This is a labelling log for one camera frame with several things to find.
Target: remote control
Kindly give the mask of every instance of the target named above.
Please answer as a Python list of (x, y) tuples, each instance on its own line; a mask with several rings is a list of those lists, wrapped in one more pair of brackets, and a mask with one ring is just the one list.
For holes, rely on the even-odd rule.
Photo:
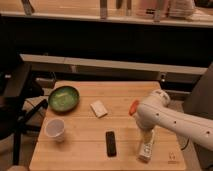
[(106, 147), (108, 157), (116, 156), (115, 134), (113, 131), (106, 132)]
[(152, 131), (152, 139), (148, 143), (141, 144), (140, 151), (139, 151), (139, 159), (149, 162), (152, 157), (152, 147), (154, 144), (154, 131)]

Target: shelf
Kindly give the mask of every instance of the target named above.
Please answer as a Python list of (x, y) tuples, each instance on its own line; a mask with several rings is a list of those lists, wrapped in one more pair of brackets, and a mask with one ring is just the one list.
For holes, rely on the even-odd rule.
[(86, 3), (84, 0), (31, 0), (35, 13), (30, 16), (25, 15), (21, 0), (0, 0), (0, 12), (3, 16), (16, 17), (213, 28), (213, 9), (196, 8), (187, 19), (164, 17), (160, 22), (154, 22), (150, 16), (136, 15), (138, 1), (132, 1), (132, 13), (127, 16), (126, 3), (116, 9), (116, 0), (108, 0), (107, 19), (100, 19), (99, 0), (87, 0)]

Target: cup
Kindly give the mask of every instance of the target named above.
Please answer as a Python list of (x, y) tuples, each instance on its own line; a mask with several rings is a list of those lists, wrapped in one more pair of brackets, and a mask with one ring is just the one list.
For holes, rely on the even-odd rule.
[(49, 120), (44, 128), (46, 136), (56, 142), (64, 141), (65, 124), (62, 119), (53, 118)]

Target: floor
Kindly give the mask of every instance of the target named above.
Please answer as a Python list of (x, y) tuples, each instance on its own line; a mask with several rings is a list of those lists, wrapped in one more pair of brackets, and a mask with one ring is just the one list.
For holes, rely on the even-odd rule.
[[(32, 105), (35, 105), (40, 100), (47, 97), (38, 97), (34, 99), (28, 99), (25, 102), (24, 109), (30, 110)], [(181, 101), (172, 101), (170, 104), (170, 108), (181, 111)], [(39, 113), (33, 116), (31, 122), (33, 124), (40, 125), (42, 123), (43, 117), (45, 115), (44, 110), (40, 110)], [(21, 144), (21, 155), (20, 155), (20, 165), (29, 166), (31, 161), (31, 157), (33, 154), (33, 150), (37, 141), (38, 133), (27, 134), (22, 136), (22, 144)], [(0, 141), (0, 171), (6, 171), (12, 162), (12, 141), (13, 137), (10, 136), (4, 140)], [(178, 140), (180, 143), (180, 148), (184, 147), (187, 139), (178, 136)], [(199, 162), (197, 159), (197, 155), (194, 150), (193, 144), (190, 142), (185, 150), (183, 150), (183, 155), (185, 158), (185, 162), (187, 165), (186, 171), (202, 171)]]

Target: black remote control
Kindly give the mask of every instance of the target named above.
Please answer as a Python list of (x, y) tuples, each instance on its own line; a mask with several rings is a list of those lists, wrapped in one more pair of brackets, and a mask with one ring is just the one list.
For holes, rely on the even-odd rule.
[(116, 156), (116, 143), (115, 143), (115, 134), (113, 131), (106, 132), (106, 147), (107, 155), (109, 157)]

